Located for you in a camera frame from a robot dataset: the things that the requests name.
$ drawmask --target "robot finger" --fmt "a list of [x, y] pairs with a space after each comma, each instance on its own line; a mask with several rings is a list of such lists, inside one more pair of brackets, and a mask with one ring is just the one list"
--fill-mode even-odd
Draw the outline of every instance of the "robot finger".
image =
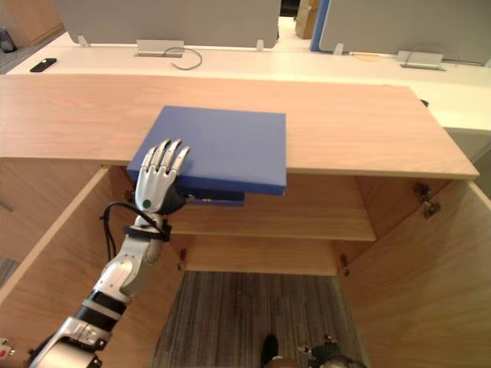
[[181, 139], [179, 140], [174, 140], [169, 148], [167, 148], [167, 151], [165, 155], [163, 155], [162, 163], [160, 164], [160, 167], [163, 168], [164, 172], [167, 173], [167, 169], [170, 166], [170, 162], [172, 161], [172, 158], [174, 156], [174, 152], [176, 152], [177, 147], [181, 144]]
[[175, 171], [176, 175], [179, 174], [179, 170], [181, 169], [181, 166], [183, 165], [184, 159], [186, 158], [186, 156], [190, 150], [191, 149], [188, 146], [184, 147], [181, 150], [181, 152], [179, 152], [179, 155], [177, 155], [176, 159], [174, 160], [174, 164], [172, 165], [172, 168], [170, 170]]
[[141, 163], [140, 171], [145, 171], [145, 172], [148, 171], [148, 167], [150, 166], [150, 161], [152, 160], [155, 149], [156, 146], [148, 150], [147, 154], [145, 155], [145, 158], [143, 159], [143, 162]]
[[152, 160], [150, 161], [151, 166], [155, 166], [155, 170], [157, 171], [160, 168], [160, 162], [162, 162], [163, 154], [166, 151], [166, 147], [169, 144], [170, 140], [163, 140], [161, 144], [155, 150], [153, 154]]

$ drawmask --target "blue box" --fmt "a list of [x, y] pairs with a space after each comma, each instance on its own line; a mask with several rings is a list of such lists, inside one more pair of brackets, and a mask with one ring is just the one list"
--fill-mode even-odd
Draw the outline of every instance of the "blue box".
[[127, 171], [137, 180], [152, 146], [180, 138], [182, 146], [191, 147], [178, 178], [180, 190], [232, 202], [240, 201], [244, 192], [282, 195], [285, 121], [283, 113], [165, 106]]

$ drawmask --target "gray partition panel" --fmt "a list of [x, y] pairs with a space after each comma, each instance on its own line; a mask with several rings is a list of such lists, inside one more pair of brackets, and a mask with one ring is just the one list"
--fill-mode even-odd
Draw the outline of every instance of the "gray partition panel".
[[396, 54], [419, 44], [444, 58], [491, 58], [491, 0], [331, 0], [319, 47]]
[[276, 43], [280, 0], [54, 0], [70, 37], [91, 44], [137, 39], [266, 48]]

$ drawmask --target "white desk surface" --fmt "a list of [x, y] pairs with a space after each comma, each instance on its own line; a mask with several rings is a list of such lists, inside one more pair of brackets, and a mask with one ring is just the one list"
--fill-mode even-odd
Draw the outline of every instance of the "white desk surface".
[[402, 68], [392, 57], [363, 61], [347, 55], [313, 53], [309, 50], [310, 40], [296, 36], [292, 18], [280, 18], [279, 33], [278, 44], [263, 52], [197, 47], [203, 64], [192, 71], [181, 71], [171, 65], [193, 64], [196, 55], [191, 53], [182, 59], [135, 57], [135, 44], [81, 48], [65, 33], [9, 73], [28, 74], [43, 58], [53, 57], [58, 62], [44, 71], [46, 74], [146, 74], [402, 85], [427, 100], [430, 112], [449, 131], [491, 136], [491, 68], [444, 64], [446, 72], [425, 71]]

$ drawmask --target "black shoe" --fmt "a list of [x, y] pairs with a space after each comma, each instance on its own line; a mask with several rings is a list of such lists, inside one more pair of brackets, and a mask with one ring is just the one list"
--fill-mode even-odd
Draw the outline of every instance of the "black shoe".
[[273, 335], [272, 333], [269, 334], [264, 339], [264, 343], [262, 343], [261, 368], [264, 368], [264, 366], [268, 364], [271, 359], [278, 356], [278, 349], [278, 338], [276, 338], [276, 335]]

